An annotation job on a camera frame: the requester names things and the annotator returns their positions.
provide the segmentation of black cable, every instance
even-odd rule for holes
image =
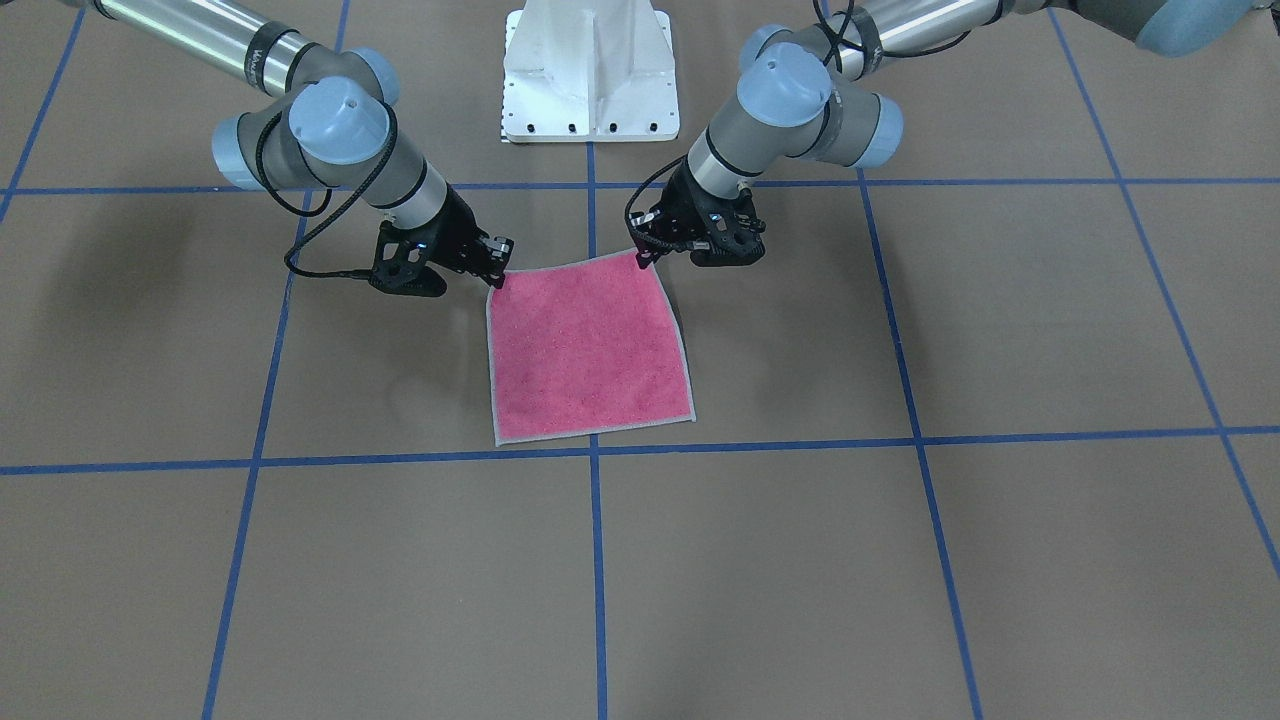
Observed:
[[[323,233],[329,225],[338,222],[338,218],[340,218],[343,213],[351,210],[351,206],[360,200],[360,196],[364,195],[366,190],[369,190],[369,186],[374,184],[374,181],[378,179],[378,176],[381,174],[383,168],[385,168],[387,163],[392,159],[392,152],[396,151],[396,138],[399,135],[399,123],[396,119],[396,110],[392,110],[392,106],[383,102],[381,100],[379,100],[379,102],[381,104],[383,108],[387,109],[387,119],[388,119],[387,142],[383,145],[383,156],[378,159],[378,164],[369,173],[369,177],[366,177],[365,182],[360,183],[360,186],[356,187],[355,192],[351,193],[351,197],[348,197],[346,202],[339,205],[338,209],[330,213],[328,218],[320,220],[319,225],[307,231],[307,233],[300,237],[298,241],[293,243],[293,247],[291,247],[289,251],[284,254],[284,265],[289,268],[291,273],[296,275],[302,275],[305,278],[351,278],[357,281],[367,281],[369,278],[372,277],[372,272],[360,270],[360,269],[332,270],[328,273],[303,270],[294,264],[294,260],[298,256],[298,252],[301,252],[302,249],[306,247],[308,242],[315,240],[316,236]]]
[[[626,206],[622,209],[622,217],[626,219],[627,229],[631,231],[631,237],[632,238],[639,237],[644,242],[646,242],[649,245],[653,245],[654,247],[658,247],[659,250],[673,251],[673,250],[680,250],[681,249],[680,243],[667,242],[666,240],[658,240],[657,237],[653,237],[652,234],[649,234],[649,233],[646,233],[644,231],[636,229],[636,227],[631,224],[631,206],[636,204],[636,199],[640,197],[641,192],[644,192],[645,190],[649,190],[649,186],[653,184],[654,181],[657,181],[659,177],[662,177],[663,173],[666,173],[666,172],[671,170],[672,168],[675,168],[676,165],[684,163],[685,158],[687,158],[687,156],[689,155],[681,155],[680,158],[676,158],[675,160],[667,163],[666,165],[662,167],[660,170],[658,170],[657,173],[649,176],[649,178],[645,179],[643,183],[640,183],[640,187],[637,187],[636,191],[631,193],[631,200],[627,200]]]
[[[813,0],[813,12],[818,17],[818,27],[822,29],[822,33],[827,36],[827,41],[831,44],[831,50],[827,53],[827,56],[823,58],[822,64],[826,65],[831,63],[831,60],[835,58],[837,73],[844,72],[844,64],[840,59],[841,47],[849,47],[850,50],[856,50],[858,53],[867,55],[867,47],[858,45],[856,42],[847,40],[845,37],[845,32],[849,31],[849,26],[852,22],[854,1],[855,0],[849,0],[849,5],[845,9],[845,20],[840,24],[840,32],[836,32],[831,29],[831,26],[827,24],[827,15],[823,14],[822,6],[818,4],[818,0]],[[965,31],[959,36],[956,36],[954,40],[946,42],[945,45],[938,45],[936,47],[929,47],[925,50],[916,50],[914,53],[892,53],[886,50],[884,56],[902,60],[908,58],[925,58],[928,55],[937,55],[943,50],[951,50],[956,45],[964,42],[964,40],[969,37],[970,32],[972,31]]]
[[[335,223],[338,218],[340,218],[347,210],[351,209],[352,205],[356,204],[356,201],[360,200],[360,196],[369,190],[369,186],[374,184],[374,181],[378,178],[379,174],[381,174],[383,168],[385,168],[387,163],[390,160],[392,152],[394,152],[396,150],[396,138],[399,135],[399,123],[396,119],[396,110],[393,110],[390,105],[385,102],[381,101],[379,102],[381,104],[383,108],[387,109],[387,118],[388,118],[387,141],[383,143],[383,150],[381,150],[383,156],[379,158],[378,164],[374,167],[372,172],[369,173],[369,177],[366,177],[365,181],[360,183],[360,186],[356,188],[356,191],[351,193],[351,197],[348,197],[342,205],[339,205],[338,209],[334,210],[328,218],[320,220],[320,224],[307,231],[306,234],[303,234],[293,243],[293,247],[291,247],[289,251],[284,255],[284,265],[289,269],[291,273],[296,275],[302,275],[305,278],[351,278],[351,279],[367,281],[370,277],[372,277],[372,273],[370,270],[361,270],[361,269],[333,270],[325,273],[303,270],[302,268],[297,266],[296,259],[298,256],[298,252],[301,252],[302,249],[306,247],[308,242],[311,242],[312,240],[316,238],[316,236],[328,229],[329,225]],[[259,136],[257,138],[257,151],[255,152],[253,160],[257,164],[259,176],[262,178],[262,187],[266,188],[266,192],[271,196],[273,200],[275,200],[282,208],[289,210],[296,215],[301,215],[303,218],[315,218],[316,215],[323,213],[325,208],[328,208],[329,199],[333,196],[333,190],[325,190],[324,202],[321,202],[320,208],[317,208],[316,210],[301,210],[285,202],[284,199],[280,197],[279,192],[276,192],[276,190],[271,187],[270,181],[266,178],[266,170],[262,165],[262,149],[266,146],[266,136],[275,128],[275,126],[280,123],[282,117],[283,113],[275,115],[266,123],[266,127],[262,129],[262,135]]]
[[[262,163],[262,152],[266,149],[266,138],[271,135],[271,131],[280,124],[280,119],[283,118],[283,111],[276,113],[274,118],[266,120],[266,124],[262,126],[262,132],[257,136],[257,147],[253,150],[253,164],[257,165],[257,177],[262,178],[262,187],[266,190],[266,193],[271,196],[271,200],[275,200],[276,205],[284,208],[294,215],[298,215],[300,218],[316,218],[324,213],[325,208],[329,206],[329,200],[333,197],[332,190],[325,190],[324,201],[320,202],[319,208],[315,210],[303,210],[289,205],[289,202],[284,200],[284,197],[280,197],[280,193],[271,187],[271,182],[266,179],[266,165]]]

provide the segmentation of pink towel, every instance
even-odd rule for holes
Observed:
[[[507,273],[488,322],[498,445],[695,419],[671,302],[634,251]]]

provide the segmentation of blue joint cap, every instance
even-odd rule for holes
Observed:
[[[244,161],[239,149],[241,115],[227,118],[214,129],[214,163],[218,172],[241,190],[264,190],[262,183],[253,177],[253,170]]]
[[[353,47],[352,55],[358,56],[374,72],[378,85],[383,88],[383,102],[394,105],[399,101],[399,76],[390,60],[372,47]]]
[[[390,117],[356,81],[332,76],[308,85],[289,108],[289,131],[308,155],[330,165],[356,165],[378,155]]]
[[[854,161],[852,168],[878,168],[888,163],[890,158],[897,152],[897,146],[902,143],[902,109],[888,97],[876,94],[881,101],[879,117],[876,120],[876,132],[872,133],[870,142],[863,156]]]
[[[769,38],[780,32],[791,32],[791,28],[774,23],[753,32],[751,37],[748,37],[742,45],[742,51],[737,55],[737,72],[745,73],[751,67],[751,63],[760,56]]]
[[[822,60],[794,42],[780,42],[762,53],[737,81],[737,101],[767,126],[794,128],[822,113],[831,87]]]
[[[1143,50],[1181,58],[1222,37],[1252,9],[1253,0],[1169,0],[1135,42]]]

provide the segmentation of brown floor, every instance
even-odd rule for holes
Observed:
[[[520,147],[518,3],[253,6],[397,64],[513,268],[625,249],[741,41],[812,22],[659,3],[681,137]],[[1184,60],[1014,17],[869,78],[887,168],[782,163],[762,263],[662,264],[699,421],[502,451],[483,284],[287,282],[297,222],[209,158],[262,96],[47,0],[0,68],[0,717],[1280,717],[1263,13]]]

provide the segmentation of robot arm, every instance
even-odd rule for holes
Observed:
[[[896,152],[902,113],[854,82],[905,58],[952,47],[1010,13],[1056,6],[1166,56],[1199,50],[1257,0],[867,0],[801,31],[758,29],[739,58],[732,97],[689,154],[655,173],[627,204],[640,266],[668,252],[695,265],[750,265],[764,256],[751,184],[780,158],[876,168]],[[648,213],[631,208],[676,168]]]
[[[230,118],[214,132],[214,159],[228,181],[268,190],[283,206],[308,217],[319,211],[289,208],[278,191],[355,187],[356,196],[381,211],[371,269],[312,273],[294,264],[302,246],[349,208],[352,197],[291,249],[291,270],[438,297],[445,282],[426,265],[430,261],[502,287],[512,241],[481,231],[466,202],[398,132],[392,106],[399,81],[380,54],[334,53],[229,0],[93,0],[92,8],[276,97],[265,110]]]

